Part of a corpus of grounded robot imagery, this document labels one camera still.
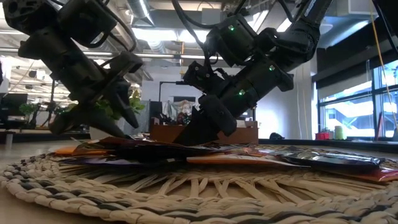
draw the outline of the potted plant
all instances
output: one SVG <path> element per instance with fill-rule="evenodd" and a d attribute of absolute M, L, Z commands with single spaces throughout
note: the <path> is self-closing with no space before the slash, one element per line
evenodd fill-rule
<path fill-rule="evenodd" d="M 39 111 L 40 105 L 33 103 L 24 103 L 19 106 L 19 111 L 25 115 L 25 128 L 35 129 L 36 128 L 36 116 Z M 29 118 L 32 113 L 35 113 L 32 120 L 29 122 Z"/>
<path fill-rule="evenodd" d="M 130 102 L 130 107 L 131 107 L 131 109 L 133 110 L 133 112 L 135 114 L 139 114 L 139 112 L 141 110 L 143 110 L 144 107 L 145 107 L 144 105 L 141 104 L 140 94 L 139 94 L 139 92 L 137 90 L 132 93 L 132 95 L 131 95 L 131 97 L 129 99 L 129 102 Z M 74 106 L 76 106 L 76 104 L 70 104 L 68 107 L 71 110 Z M 123 126 L 124 126 L 125 120 L 121 119 L 122 116 L 121 116 L 121 114 L 118 111 L 112 110 L 108 100 L 98 100 L 96 102 L 96 106 L 99 109 L 104 110 L 106 115 L 109 118 L 113 119 L 115 121 L 116 125 L 120 129 L 123 130 Z M 110 135 L 108 133 L 105 133 L 105 132 L 103 132 L 103 131 L 101 131 L 99 129 L 90 127 L 90 138 L 92 140 L 103 139 L 103 138 L 106 138 L 106 137 L 109 137 L 109 136 Z"/>

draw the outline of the window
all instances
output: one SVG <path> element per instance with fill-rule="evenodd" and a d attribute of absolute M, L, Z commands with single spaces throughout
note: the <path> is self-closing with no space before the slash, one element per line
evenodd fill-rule
<path fill-rule="evenodd" d="M 394 86 L 398 84 L 398 60 L 385 65 L 384 71 L 386 72 L 385 78 L 381 67 L 374 69 L 374 84 L 376 89 L 384 88 L 386 85 Z"/>
<path fill-rule="evenodd" d="M 394 135 L 394 130 L 396 128 L 396 123 L 394 121 L 394 115 L 397 116 L 398 110 L 398 91 L 390 92 L 391 103 L 387 93 L 378 95 L 381 104 L 382 113 L 382 130 L 385 137 L 391 138 Z"/>
<path fill-rule="evenodd" d="M 386 77 L 381 67 L 367 69 L 366 74 L 320 89 L 320 131 L 342 126 L 347 137 L 373 138 L 380 123 L 378 137 L 393 137 L 394 115 L 398 118 L 398 60 L 385 65 L 385 72 Z"/>
<path fill-rule="evenodd" d="M 325 128 L 342 126 L 348 137 L 373 137 L 373 101 L 370 96 L 323 107 Z"/>
<path fill-rule="evenodd" d="M 366 83 L 359 84 L 357 86 L 351 87 L 342 92 L 328 96 L 325 99 L 323 99 L 323 101 L 327 102 L 327 101 L 337 100 L 339 98 L 343 98 L 346 96 L 353 96 L 353 95 L 357 95 L 358 93 L 366 93 L 366 92 L 370 92 L 370 91 L 372 91 L 372 81 L 368 81 Z"/>

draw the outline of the ceiling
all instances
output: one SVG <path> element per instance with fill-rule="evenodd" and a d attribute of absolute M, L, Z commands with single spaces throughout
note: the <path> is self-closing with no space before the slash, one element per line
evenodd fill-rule
<path fill-rule="evenodd" d="M 295 9 L 295 1 L 286 0 L 290 10 Z M 144 3 L 147 11 L 143 11 L 140 4 Z M 233 10 L 239 3 L 238 0 L 213 0 L 196 1 L 185 0 L 180 4 L 186 13 L 194 20 L 203 23 L 217 23 L 226 17 L 226 13 Z M 322 37 L 319 47 L 327 48 L 338 43 L 345 37 L 360 29 L 369 22 L 369 12 L 354 11 L 355 4 L 362 6 L 364 3 L 358 0 L 334 1 L 329 9 L 321 27 Z M 109 8 L 115 12 L 123 21 L 131 25 L 138 38 L 137 53 L 151 54 L 177 54 L 177 55 L 203 55 L 201 49 L 192 40 L 192 37 L 185 31 L 175 13 L 170 0 L 111 0 Z M 248 0 L 245 5 L 248 8 L 249 16 L 246 19 L 253 28 L 260 32 L 266 27 L 278 28 L 286 21 L 286 15 L 279 3 L 274 0 Z M 52 79 L 49 77 L 50 70 L 41 62 L 20 58 L 15 52 L 5 52 L 4 48 L 17 49 L 22 40 L 28 38 L 16 30 L 8 27 L 0 3 L 0 53 L 2 59 L 7 60 L 11 67 L 10 88 L 12 92 L 28 92 L 31 100 L 41 97 L 49 100 Z M 198 27 L 194 28 L 200 39 L 204 40 L 208 30 Z M 121 26 L 114 29 L 114 34 L 125 44 L 130 45 L 131 41 Z M 84 52 L 108 52 L 109 55 L 91 56 L 101 63 L 123 50 L 122 46 L 113 40 L 108 40 L 104 45 L 97 49 L 87 49 L 81 47 Z M 144 58 L 146 67 L 186 67 L 194 59 L 172 59 L 172 58 Z M 220 60 L 216 67 L 227 67 L 224 61 Z M 30 78 L 27 70 L 31 67 L 37 71 L 36 78 Z M 140 83 L 143 80 L 150 80 L 150 73 L 143 70 L 137 74 L 129 74 L 126 78 L 133 83 Z M 55 88 L 55 100 L 68 102 L 69 92 L 61 84 Z"/>

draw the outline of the white wall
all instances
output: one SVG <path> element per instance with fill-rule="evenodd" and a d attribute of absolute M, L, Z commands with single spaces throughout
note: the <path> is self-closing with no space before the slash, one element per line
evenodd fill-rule
<path fill-rule="evenodd" d="M 294 74 L 293 90 L 275 88 L 257 103 L 259 138 L 268 139 L 273 132 L 286 139 L 313 138 L 310 62 L 290 73 Z"/>
<path fill-rule="evenodd" d="M 49 116 L 49 112 L 47 112 L 47 111 L 39 111 L 37 113 L 37 117 L 36 117 L 36 125 L 38 125 L 38 126 L 42 125 L 44 123 L 44 121 L 47 120 L 48 116 Z"/>
<path fill-rule="evenodd" d="M 181 68 L 180 67 L 147 67 L 146 70 L 152 76 L 154 81 L 143 81 L 142 82 L 142 100 L 159 100 L 159 84 L 160 82 L 176 82 L 181 81 Z M 240 71 L 239 68 L 226 68 L 225 71 L 228 74 L 236 74 Z M 173 100 L 174 96 L 193 96 L 197 100 L 202 96 L 202 92 L 197 90 L 195 87 L 188 85 L 176 85 L 173 83 L 162 84 L 162 94 L 160 100 L 165 102 Z"/>
<path fill-rule="evenodd" d="M 282 93 L 278 88 L 257 103 L 256 119 L 259 122 L 259 138 L 267 139 L 273 132 L 281 134 L 286 139 L 313 139 L 317 132 L 317 111 L 313 102 L 314 86 L 311 81 L 311 71 L 314 61 L 307 62 L 293 73 L 294 89 Z M 142 82 L 142 99 L 157 101 L 160 81 L 179 81 L 181 68 L 149 67 L 148 72 L 154 78 L 153 82 Z M 237 68 L 225 69 L 229 74 L 235 74 Z M 169 100 L 171 96 L 201 96 L 201 92 L 191 86 L 162 85 L 161 101 Z"/>
<path fill-rule="evenodd" d="M 313 58 L 310 61 L 310 76 L 314 76 L 315 74 L 318 73 L 318 60 L 317 60 L 317 53 L 313 56 Z M 311 82 L 311 92 L 312 92 L 312 97 L 311 97 L 311 127 L 312 127 L 312 139 L 315 139 L 315 133 L 318 132 L 318 127 L 320 126 L 319 120 L 318 120 L 318 90 L 317 90 L 317 84 Z"/>
<path fill-rule="evenodd" d="M 11 79 L 12 64 L 9 61 L 9 59 L 6 57 L 0 57 L 0 62 L 1 62 L 2 78 L 3 78 L 3 81 L 0 85 L 0 93 L 8 93 L 8 88 Z"/>

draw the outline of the ceiling light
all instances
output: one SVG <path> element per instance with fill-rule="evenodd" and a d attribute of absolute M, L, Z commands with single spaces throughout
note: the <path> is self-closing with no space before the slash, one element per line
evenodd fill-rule
<path fill-rule="evenodd" d="M 205 59 L 205 56 L 203 55 L 181 55 L 182 59 Z M 216 56 L 211 56 L 210 60 L 216 60 Z"/>
<path fill-rule="evenodd" d="M 196 35 L 198 36 L 198 39 L 202 42 L 206 41 L 206 36 L 209 33 L 208 30 L 195 30 Z M 187 31 L 183 30 L 181 34 L 178 37 L 178 40 L 184 41 L 186 43 L 195 43 L 196 40 L 195 38 L 192 37 L 192 35 Z"/>
<path fill-rule="evenodd" d="M 132 31 L 136 35 L 137 39 L 140 40 L 146 40 L 146 41 L 177 40 L 177 35 L 174 30 L 133 28 Z"/>
<path fill-rule="evenodd" d="M 87 56 L 113 56 L 111 52 L 83 52 Z"/>
<path fill-rule="evenodd" d="M 22 35 L 23 32 L 19 32 L 16 30 L 0 30 L 0 34 L 9 34 L 9 35 Z"/>
<path fill-rule="evenodd" d="M 292 22 L 290 22 L 289 19 L 285 19 L 285 21 L 278 27 L 276 31 L 285 32 L 290 25 L 292 25 Z"/>
<path fill-rule="evenodd" d="M 141 54 L 141 53 L 136 53 L 138 57 L 142 58 L 174 58 L 174 55 L 169 55 L 169 54 Z"/>
<path fill-rule="evenodd" d="M 248 22 L 248 24 L 253 28 L 255 32 L 257 32 L 260 29 L 261 24 L 264 22 L 268 15 L 268 10 L 258 12 L 253 15 L 253 21 Z"/>
<path fill-rule="evenodd" d="M 355 32 L 357 32 L 358 30 L 362 29 L 364 26 L 368 25 L 370 23 L 370 21 L 361 21 L 358 22 L 356 24 L 354 24 L 353 26 L 351 26 L 350 28 L 346 29 L 344 32 L 342 32 L 341 34 L 339 34 L 332 42 L 331 42 L 331 46 L 337 44 L 338 42 L 344 40 L 345 38 L 351 36 L 352 34 L 354 34 Z"/>
<path fill-rule="evenodd" d="M 50 96 L 51 95 L 51 93 L 34 93 L 31 91 L 11 91 L 9 93 L 27 93 L 28 96 L 29 95 L 32 95 L 32 96 Z M 65 96 L 65 95 L 67 96 L 69 94 L 70 93 L 54 93 L 54 95 L 59 95 L 59 96 Z"/>

